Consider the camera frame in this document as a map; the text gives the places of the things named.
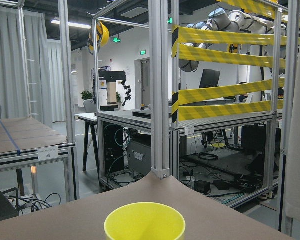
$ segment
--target black ceiling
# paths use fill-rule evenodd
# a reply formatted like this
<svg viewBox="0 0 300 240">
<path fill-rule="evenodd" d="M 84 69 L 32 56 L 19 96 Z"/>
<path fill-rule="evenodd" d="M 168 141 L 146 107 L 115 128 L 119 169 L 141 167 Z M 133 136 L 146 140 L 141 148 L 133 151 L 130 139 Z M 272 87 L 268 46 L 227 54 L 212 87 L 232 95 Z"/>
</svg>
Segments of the black ceiling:
<svg viewBox="0 0 300 240">
<path fill-rule="evenodd" d="M 192 15 L 194 11 L 215 4 L 217 1 L 179 0 L 179 3 L 181 15 Z M 88 13 L 95 14 L 109 4 L 111 4 L 109 0 L 68 0 L 69 22 L 90 25 L 92 23 L 92 17 Z M 126 3 L 107 13 L 103 17 L 138 24 L 145 24 L 149 22 L 148 11 L 133 18 L 121 16 L 121 14 L 131 11 L 137 7 L 148 9 L 148 0 L 128 0 Z M 59 25 L 51 23 L 51 21 L 59 15 L 58 0 L 26 0 L 23 9 L 44 13 L 48 39 L 60 39 Z M 169 13 L 171 13 L 171 0 L 169 0 Z M 115 36 L 131 29 L 131 27 L 117 24 L 105 23 L 105 25 L 109 29 L 111 36 Z M 87 45 L 89 30 L 70 27 L 69 32 L 72 50 L 79 49 Z"/>
</svg>

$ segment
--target yellow container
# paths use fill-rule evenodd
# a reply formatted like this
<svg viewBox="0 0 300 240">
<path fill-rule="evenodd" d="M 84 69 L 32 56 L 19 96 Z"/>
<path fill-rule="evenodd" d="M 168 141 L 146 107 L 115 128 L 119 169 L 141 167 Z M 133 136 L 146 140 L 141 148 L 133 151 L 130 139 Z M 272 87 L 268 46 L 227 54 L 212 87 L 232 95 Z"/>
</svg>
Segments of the yellow container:
<svg viewBox="0 0 300 240">
<path fill-rule="evenodd" d="M 107 240 L 184 240 L 185 229 L 178 211 L 154 202 L 122 206 L 104 222 Z"/>
</svg>

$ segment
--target exit sign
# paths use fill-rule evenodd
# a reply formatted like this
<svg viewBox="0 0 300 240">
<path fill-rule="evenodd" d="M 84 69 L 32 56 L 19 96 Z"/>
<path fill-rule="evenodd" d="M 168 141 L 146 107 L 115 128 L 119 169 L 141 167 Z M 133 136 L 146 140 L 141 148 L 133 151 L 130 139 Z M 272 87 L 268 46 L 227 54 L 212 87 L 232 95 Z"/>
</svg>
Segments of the exit sign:
<svg viewBox="0 0 300 240">
<path fill-rule="evenodd" d="M 120 42 L 121 42 L 121 39 L 118 38 L 118 37 L 114 37 L 114 38 L 113 38 L 113 42 L 114 42 L 114 43 L 120 43 Z"/>
</svg>

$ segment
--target blue tape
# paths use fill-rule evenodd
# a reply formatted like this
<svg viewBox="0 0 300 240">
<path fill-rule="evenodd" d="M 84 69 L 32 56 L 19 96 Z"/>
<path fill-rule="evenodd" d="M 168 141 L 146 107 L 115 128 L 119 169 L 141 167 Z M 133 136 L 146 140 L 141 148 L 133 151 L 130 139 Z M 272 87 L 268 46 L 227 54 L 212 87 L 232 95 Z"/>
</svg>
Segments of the blue tape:
<svg viewBox="0 0 300 240">
<path fill-rule="evenodd" d="M 8 132 L 8 130 L 6 129 L 5 125 L 3 124 L 3 122 L 1 120 L 0 120 L 0 124 L 3 127 L 3 129 L 5 130 L 5 133 L 8 135 L 8 137 L 9 137 L 10 141 L 12 142 L 12 144 L 14 145 L 15 149 L 17 150 L 17 155 L 20 156 L 20 154 L 21 154 L 20 148 L 15 143 L 15 141 L 12 138 L 12 136 L 10 135 L 10 133 Z"/>
</svg>

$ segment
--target computer monitor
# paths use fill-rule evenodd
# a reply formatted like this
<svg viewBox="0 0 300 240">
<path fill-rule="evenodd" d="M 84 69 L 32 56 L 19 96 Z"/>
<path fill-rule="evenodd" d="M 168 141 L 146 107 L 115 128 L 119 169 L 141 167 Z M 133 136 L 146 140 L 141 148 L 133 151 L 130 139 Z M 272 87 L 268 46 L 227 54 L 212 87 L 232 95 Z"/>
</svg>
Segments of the computer monitor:
<svg viewBox="0 0 300 240">
<path fill-rule="evenodd" d="M 200 89 L 213 88 L 218 86 L 220 72 L 212 69 L 204 69 L 200 82 Z"/>
</svg>

